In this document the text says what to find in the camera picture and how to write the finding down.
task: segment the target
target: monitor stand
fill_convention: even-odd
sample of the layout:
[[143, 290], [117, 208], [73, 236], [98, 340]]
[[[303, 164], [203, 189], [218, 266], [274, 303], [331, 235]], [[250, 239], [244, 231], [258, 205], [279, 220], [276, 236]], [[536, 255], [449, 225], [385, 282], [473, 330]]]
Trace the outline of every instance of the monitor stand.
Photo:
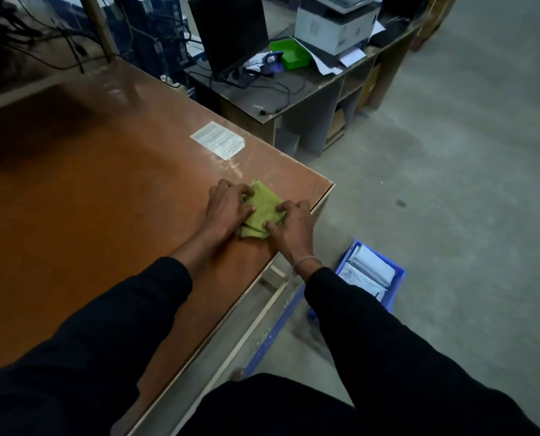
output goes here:
[[251, 83], [253, 83], [258, 78], [258, 76], [246, 73], [244, 66], [241, 65], [236, 70], [234, 70], [228, 78], [228, 81], [230, 81], [235, 86], [245, 89]]

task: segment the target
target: sticker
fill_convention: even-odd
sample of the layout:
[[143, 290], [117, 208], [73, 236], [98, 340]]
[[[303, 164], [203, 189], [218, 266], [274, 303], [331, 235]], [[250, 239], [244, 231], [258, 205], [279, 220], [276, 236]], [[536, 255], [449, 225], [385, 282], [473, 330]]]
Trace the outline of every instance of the sticker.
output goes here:
[[190, 136], [223, 160], [229, 160], [245, 147], [244, 138], [211, 121]]

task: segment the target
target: black sleeve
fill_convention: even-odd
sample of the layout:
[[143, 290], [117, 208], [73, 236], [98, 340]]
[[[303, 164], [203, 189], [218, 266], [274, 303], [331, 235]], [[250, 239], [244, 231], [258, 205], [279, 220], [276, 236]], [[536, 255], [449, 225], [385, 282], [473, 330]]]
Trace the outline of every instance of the black sleeve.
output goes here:
[[109, 434], [192, 290], [165, 257], [91, 301], [0, 369], [0, 434]]
[[332, 270], [316, 271], [305, 297], [368, 428], [379, 423], [397, 434], [540, 435], [510, 397], [472, 379]]

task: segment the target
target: grey floor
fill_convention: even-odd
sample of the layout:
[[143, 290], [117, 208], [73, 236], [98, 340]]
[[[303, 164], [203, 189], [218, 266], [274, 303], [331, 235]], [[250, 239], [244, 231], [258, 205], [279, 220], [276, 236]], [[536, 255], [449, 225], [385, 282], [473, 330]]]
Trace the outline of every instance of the grey floor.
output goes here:
[[[294, 18], [265, 7], [271, 33]], [[317, 255], [359, 238], [405, 267], [394, 314], [540, 425], [540, 0], [458, 0], [310, 167], [337, 183]], [[348, 401], [305, 308], [259, 370]]]

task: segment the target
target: white printer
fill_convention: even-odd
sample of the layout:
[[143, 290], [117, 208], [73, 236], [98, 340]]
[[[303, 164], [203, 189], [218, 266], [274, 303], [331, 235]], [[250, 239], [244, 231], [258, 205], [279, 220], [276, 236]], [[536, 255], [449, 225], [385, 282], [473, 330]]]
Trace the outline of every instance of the white printer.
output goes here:
[[380, 8], [380, 0], [301, 0], [295, 37], [339, 55], [370, 37]]

